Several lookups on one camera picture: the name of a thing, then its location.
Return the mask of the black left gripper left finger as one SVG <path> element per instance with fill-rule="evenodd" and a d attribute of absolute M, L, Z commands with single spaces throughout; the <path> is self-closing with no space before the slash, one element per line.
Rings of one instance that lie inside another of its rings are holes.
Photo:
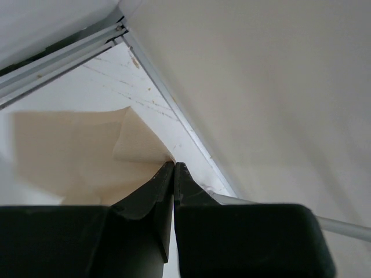
<path fill-rule="evenodd" d="M 1 207 L 2 277 L 161 277 L 173 163 L 112 206 Z"/>

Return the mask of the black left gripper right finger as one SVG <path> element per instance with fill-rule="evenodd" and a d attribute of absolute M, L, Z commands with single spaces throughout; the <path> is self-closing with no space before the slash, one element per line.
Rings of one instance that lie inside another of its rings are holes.
<path fill-rule="evenodd" d="M 299 204 L 222 205 L 174 169 L 181 277 L 335 277 L 319 223 Z"/>

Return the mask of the beige trousers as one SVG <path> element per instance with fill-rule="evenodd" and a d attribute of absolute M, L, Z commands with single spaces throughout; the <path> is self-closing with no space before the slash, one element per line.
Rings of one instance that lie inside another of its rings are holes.
<path fill-rule="evenodd" d="M 61 197 L 63 204 L 112 205 L 173 160 L 131 107 L 18 111 L 10 118 L 19 177 Z"/>

